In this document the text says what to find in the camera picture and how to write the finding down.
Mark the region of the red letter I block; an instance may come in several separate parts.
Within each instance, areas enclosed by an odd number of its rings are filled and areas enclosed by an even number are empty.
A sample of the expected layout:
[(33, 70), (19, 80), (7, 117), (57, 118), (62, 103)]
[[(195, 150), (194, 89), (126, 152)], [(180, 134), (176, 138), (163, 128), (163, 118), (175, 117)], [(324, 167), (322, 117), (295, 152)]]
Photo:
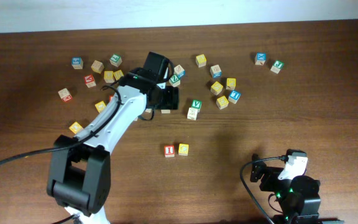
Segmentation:
[(175, 156), (175, 147), (173, 145), (164, 146), (164, 156), (165, 157), (174, 157)]

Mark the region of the yellow letter C block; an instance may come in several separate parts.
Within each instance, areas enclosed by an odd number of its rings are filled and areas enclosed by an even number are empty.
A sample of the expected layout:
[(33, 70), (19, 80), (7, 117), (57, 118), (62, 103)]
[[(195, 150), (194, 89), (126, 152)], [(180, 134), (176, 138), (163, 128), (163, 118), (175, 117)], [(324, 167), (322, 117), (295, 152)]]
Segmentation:
[(180, 143), (178, 146), (178, 154), (180, 156), (187, 156), (189, 152), (189, 145)]

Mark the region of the yellow block near arm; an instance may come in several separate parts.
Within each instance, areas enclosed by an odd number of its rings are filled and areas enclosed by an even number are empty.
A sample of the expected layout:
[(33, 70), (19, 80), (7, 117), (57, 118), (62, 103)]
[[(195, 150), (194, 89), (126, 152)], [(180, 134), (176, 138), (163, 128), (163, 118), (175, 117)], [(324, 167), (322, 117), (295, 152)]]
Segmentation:
[(83, 130), (83, 127), (77, 121), (75, 121), (73, 124), (70, 125), (69, 130), (74, 134), (77, 134)]

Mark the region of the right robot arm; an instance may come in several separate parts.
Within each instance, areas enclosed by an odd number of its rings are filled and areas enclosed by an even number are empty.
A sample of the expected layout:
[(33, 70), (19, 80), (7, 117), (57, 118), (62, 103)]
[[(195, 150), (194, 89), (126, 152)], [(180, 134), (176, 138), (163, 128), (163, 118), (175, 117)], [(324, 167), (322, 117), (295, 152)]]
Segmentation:
[(281, 208), (273, 217), (274, 223), (344, 223), (337, 218), (320, 219), (320, 181), (306, 175), (306, 152), (289, 149), (274, 159), (283, 161), (284, 167), (267, 166), (266, 162), (273, 158), (261, 159), (258, 154), (252, 155), (250, 163), (250, 181), (260, 182), (259, 189), (270, 192)]

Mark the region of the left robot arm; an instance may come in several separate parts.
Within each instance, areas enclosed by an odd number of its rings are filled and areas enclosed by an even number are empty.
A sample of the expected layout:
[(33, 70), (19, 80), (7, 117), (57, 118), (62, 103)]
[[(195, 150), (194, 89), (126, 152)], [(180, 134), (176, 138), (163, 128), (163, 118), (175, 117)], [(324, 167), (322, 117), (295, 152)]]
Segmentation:
[(178, 88), (164, 86), (173, 73), (171, 60), (150, 52), (142, 67), (103, 86), (115, 94), (87, 127), (72, 138), (61, 135), (55, 141), (47, 194), (74, 223), (108, 222), (104, 204), (111, 188), (111, 153), (145, 110), (178, 108)]

